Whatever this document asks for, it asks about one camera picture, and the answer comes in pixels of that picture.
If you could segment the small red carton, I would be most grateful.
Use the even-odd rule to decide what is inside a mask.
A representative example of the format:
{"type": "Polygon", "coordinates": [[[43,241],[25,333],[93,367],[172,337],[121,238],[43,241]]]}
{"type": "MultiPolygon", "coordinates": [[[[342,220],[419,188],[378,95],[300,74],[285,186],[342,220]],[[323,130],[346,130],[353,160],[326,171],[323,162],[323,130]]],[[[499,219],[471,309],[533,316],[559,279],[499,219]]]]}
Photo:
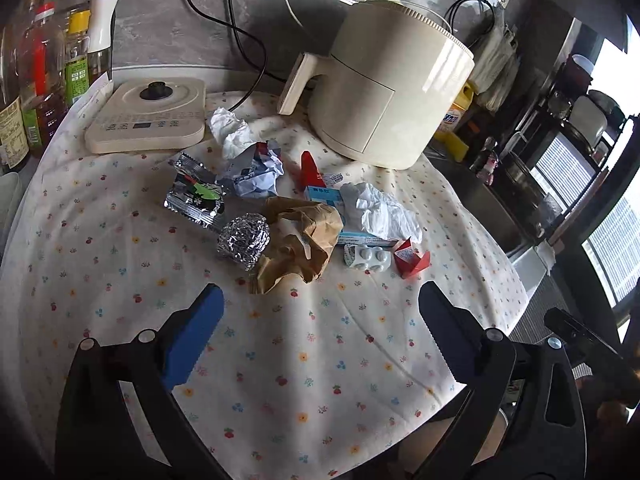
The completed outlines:
{"type": "Polygon", "coordinates": [[[413,246],[410,238],[394,248],[393,257],[399,275],[403,280],[413,278],[416,274],[431,266],[431,253],[424,252],[424,254],[421,254],[413,246]]]}

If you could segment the aluminium foil ball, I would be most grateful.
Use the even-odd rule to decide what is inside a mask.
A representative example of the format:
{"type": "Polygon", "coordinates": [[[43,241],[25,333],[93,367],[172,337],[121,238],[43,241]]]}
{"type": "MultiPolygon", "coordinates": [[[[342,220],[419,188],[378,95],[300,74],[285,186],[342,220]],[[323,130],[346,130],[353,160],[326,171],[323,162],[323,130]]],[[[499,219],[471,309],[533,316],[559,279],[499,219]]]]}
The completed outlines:
{"type": "Polygon", "coordinates": [[[217,240],[217,252],[244,271],[253,270],[270,242],[267,219],[248,212],[228,222],[217,240]]]}

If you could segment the pill blister pack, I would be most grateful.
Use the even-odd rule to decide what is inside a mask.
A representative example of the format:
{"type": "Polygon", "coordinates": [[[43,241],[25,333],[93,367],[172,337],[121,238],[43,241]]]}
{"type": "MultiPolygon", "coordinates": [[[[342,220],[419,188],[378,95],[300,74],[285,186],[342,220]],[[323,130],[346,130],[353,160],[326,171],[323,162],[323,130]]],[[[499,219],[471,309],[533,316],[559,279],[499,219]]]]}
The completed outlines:
{"type": "Polygon", "coordinates": [[[384,272],[390,268],[392,254],[381,247],[345,244],[343,247],[345,266],[369,272],[384,272]]]}

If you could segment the white plastic wrap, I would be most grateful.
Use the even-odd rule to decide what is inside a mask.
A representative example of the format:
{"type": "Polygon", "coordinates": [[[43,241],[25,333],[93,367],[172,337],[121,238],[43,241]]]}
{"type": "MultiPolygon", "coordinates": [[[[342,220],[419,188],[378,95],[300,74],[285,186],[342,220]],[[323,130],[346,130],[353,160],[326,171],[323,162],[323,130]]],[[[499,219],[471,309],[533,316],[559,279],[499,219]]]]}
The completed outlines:
{"type": "Polygon", "coordinates": [[[402,206],[394,196],[370,183],[345,183],[340,188],[348,222],[361,232],[380,240],[422,242],[422,229],[416,214],[402,206]]]}

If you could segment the silver foil snack wrapper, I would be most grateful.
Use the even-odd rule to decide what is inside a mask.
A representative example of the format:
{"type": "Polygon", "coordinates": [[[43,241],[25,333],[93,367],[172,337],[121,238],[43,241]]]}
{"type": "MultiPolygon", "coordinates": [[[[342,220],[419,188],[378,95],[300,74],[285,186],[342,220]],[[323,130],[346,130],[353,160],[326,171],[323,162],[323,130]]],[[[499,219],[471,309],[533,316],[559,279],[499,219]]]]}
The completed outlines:
{"type": "Polygon", "coordinates": [[[204,229],[219,232],[227,222],[227,191],[202,162],[186,153],[175,160],[174,168],[175,180],[165,196],[164,207],[204,229]]]}

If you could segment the brown paper bag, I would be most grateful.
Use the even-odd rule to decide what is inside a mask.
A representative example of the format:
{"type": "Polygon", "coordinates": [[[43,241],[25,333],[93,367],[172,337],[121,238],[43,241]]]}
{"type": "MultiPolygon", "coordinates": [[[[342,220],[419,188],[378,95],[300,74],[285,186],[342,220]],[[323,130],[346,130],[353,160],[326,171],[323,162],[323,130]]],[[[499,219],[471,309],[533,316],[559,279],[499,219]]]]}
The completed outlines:
{"type": "Polygon", "coordinates": [[[310,200],[270,197],[262,214],[270,242],[252,271],[250,292],[268,294],[289,276],[298,276],[306,284],[317,281],[344,226],[337,209],[310,200]]]}

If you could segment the blue white medicine box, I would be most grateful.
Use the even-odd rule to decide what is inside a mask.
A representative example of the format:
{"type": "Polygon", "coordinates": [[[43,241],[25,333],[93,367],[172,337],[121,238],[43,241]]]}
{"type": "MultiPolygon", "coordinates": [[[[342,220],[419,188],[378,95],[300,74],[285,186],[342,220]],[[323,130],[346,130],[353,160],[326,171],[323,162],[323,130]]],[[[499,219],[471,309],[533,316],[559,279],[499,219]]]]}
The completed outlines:
{"type": "Polygon", "coordinates": [[[304,189],[306,200],[320,204],[326,204],[335,208],[343,222],[343,229],[338,236],[337,244],[355,244],[373,247],[391,248],[395,246],[399,240],[392,238],[391,240],[383,240],[371,233],[363,231],[356,222],[349,218],[343,197],[338,188],[322,188],[322,186],[306,186],[304,189]]]}

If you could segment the blue white paper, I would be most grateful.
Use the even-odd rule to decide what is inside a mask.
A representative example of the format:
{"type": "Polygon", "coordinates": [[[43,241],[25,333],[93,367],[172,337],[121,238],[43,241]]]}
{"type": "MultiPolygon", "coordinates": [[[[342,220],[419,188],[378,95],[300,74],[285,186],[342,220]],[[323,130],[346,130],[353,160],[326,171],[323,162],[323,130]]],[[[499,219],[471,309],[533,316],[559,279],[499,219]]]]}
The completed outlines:
{"type": "Polygon", "coordinates": [[[228,163],[218,183],[236,197],[261,200],[277,196],[277,180],[284,175],[280,145],[257,142],[228,163]]]}

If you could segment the red white snack bag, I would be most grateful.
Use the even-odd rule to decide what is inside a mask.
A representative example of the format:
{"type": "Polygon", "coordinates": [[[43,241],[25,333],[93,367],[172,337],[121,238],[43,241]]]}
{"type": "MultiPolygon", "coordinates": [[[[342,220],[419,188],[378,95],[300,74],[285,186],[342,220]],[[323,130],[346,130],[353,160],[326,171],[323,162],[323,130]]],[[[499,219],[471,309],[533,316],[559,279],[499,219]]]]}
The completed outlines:
{"type": "Polygon", "coordinates": [[[302,190],[306,190],[309,187],[312,188],[324,188],[326,184],[322,179],[316,162],[311,155],[310,151],[303,151],[300,156],[300,173],[299,173],[299,187],[302,190]]]}

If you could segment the white tissue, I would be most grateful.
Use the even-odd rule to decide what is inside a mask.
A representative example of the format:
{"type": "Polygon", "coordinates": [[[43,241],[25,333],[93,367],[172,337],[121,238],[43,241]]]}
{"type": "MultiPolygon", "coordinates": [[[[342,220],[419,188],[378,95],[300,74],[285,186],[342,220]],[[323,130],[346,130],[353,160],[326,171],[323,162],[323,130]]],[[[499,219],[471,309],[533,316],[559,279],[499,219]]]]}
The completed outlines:
{"type": "Polygon", "coordinates": [[[209,130],[221,147],[223,159],[234,159],[259,141],[244,119],[237,118],[224,107],[213,111],[208,120],[209,130]]]}

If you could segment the stainless steel sink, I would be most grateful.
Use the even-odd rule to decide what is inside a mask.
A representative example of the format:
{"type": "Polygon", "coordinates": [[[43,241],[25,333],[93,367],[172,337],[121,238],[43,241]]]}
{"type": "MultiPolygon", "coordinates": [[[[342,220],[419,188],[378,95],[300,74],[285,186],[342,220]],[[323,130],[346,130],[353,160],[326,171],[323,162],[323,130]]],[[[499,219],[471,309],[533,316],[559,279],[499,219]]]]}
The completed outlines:
{"type": "Polygon", "coordinates": [[[508,257],[515,258],[542,241],[541,237],[534,237],[533,231],[518,221],[506,202],[468,168],[434,148],[426,148],[424,154],[508,257]]]}

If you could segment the small pink bottle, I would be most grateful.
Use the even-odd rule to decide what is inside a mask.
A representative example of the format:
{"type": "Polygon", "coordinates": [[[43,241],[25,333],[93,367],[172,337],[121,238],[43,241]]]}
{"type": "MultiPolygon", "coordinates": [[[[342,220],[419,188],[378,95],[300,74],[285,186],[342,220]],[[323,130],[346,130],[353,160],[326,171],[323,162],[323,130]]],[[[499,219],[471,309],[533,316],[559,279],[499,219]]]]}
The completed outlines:
{"type": "Polygon", "coordinates": [[[496,153],[497,141],[488,136],[482,149],[477,154],[476,159],[472,162],[470,170],[477,179],[480,179],[484,185],[491,186],[494,180],[494,171],[498,165],[498,155],[496,153]]]}

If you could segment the black dish rack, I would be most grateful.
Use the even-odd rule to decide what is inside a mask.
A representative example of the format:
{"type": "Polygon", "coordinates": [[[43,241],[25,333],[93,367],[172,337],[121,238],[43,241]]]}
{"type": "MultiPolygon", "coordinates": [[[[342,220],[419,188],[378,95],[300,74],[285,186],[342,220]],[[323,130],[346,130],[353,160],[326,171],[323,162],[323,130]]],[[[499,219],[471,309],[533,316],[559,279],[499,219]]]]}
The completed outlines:
{"type": "Polygon", "coordinates": [[[608,160],[628,118],[592,88],[594,65],[570,55],[514,131],[501,166],[521,203],[522,225],[548,240],[586,206],[608,174],[608,160]]]}

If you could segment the dark oil bottle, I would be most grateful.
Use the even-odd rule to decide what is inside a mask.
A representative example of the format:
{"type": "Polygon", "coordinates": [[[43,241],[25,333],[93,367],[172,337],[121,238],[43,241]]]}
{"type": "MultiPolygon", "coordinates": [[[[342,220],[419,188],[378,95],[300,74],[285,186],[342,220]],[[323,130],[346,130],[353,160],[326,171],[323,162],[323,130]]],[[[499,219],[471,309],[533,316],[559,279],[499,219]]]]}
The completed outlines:
{"type": "Polygon", "coordinates": [[[23,124],[17,50],[32,24],[38,0],[25,0],[1,34],[1,173],[20,171],[29,159],[23,124]]]}

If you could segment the yellow cap green bottle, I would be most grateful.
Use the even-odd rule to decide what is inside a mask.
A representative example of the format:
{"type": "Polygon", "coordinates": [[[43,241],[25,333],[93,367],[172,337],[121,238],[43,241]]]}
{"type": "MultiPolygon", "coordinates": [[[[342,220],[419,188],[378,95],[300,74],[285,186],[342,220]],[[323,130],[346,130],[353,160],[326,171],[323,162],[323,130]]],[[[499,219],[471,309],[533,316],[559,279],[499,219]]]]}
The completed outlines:
{"type": "Polygon", "coordinates": [[[68,107],[89,89],[88,43],[90,9],[87,0],[68,0],[65,8],[64,78],[68,107]]]}

